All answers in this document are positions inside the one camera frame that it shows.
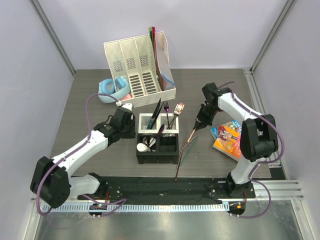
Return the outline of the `teal handled black knife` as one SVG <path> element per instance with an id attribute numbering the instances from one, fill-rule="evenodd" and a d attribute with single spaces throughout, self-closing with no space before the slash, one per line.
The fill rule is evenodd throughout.
<path id="1" fill-rule="evenodd" d="M 155 117 L 152 117 L 152 118 L 149 120 L 149 123 L 148 123 L 146 129 L 147 129 L 147 130 L 151 130 L 151 129 L 153 128 L 153 126 L 154 126 L 154 124 L 155 124 L 156 121 L 157 121 L 156 118 L 155 118 Z"/>

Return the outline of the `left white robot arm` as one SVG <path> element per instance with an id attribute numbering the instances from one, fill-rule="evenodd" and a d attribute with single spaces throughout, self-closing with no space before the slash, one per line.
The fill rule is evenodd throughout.
<path id="1" fill-rule="evenodd" d="M 65 152 L 38 160 L 30 184 L 36 200 L 43 200 L 51 208 L 80 195 L 100 200 L 107 192 L 107 184 L 96 173 L 74 177 L 75 171 L 87 160 L 105 150 L 120 139 L 135 138 L 133 105 L 125 103 L 118 107 L 109 121 L 97 124 L 83 140 Z"/>

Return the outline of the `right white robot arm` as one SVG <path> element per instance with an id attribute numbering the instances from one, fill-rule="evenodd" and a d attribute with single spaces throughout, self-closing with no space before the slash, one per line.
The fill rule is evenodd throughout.
<path id="1" fill-rule="evenodd" d="M 207 83 L 202 88 L 205 102 L 201 104 L 192 129 L 196 132 L 211 126 L 218 112 L 229 114 L 241 124 L 239 149 L 241 158 L 236 167 L 227 175 L 226 193 L 232 198 L 241 198 L 249 187 L 251 176 L 259 165 L 268 164 L 269 158 L 278 148 L 283 148 L 275 118 L 253 110 L 229 87 L 218 88 L 215 83 Z"/>

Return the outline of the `black plastic knife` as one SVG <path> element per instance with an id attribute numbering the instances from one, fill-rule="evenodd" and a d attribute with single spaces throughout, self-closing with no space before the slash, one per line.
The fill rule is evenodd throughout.
<path id="1" fill-rule="evenodd" d="M 157 113 L 159 112 L 159 109 L 160 109 L 161 102 L 162 101 L 161 101 L 161 98 L 160 98 L 158 103 L 157 103 L 157 105 L 156 105 L 156 108 L 155 108 L 155 110 L 154 110 L 154 112 L 153 112 L 153 114 L 151 116 L 151 118 L 156 118 Z"/>

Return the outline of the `purple metallic spoon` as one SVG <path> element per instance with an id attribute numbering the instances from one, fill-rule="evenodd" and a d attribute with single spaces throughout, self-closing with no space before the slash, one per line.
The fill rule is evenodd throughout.
<path id="1" fill-rule="evenodd" d="M 157 134 L 160 135 L 160 134 L 163 132 L 164 129 L 165 129 L 165 124 L 163 123 L 163 124 L 160 126 Z"/>

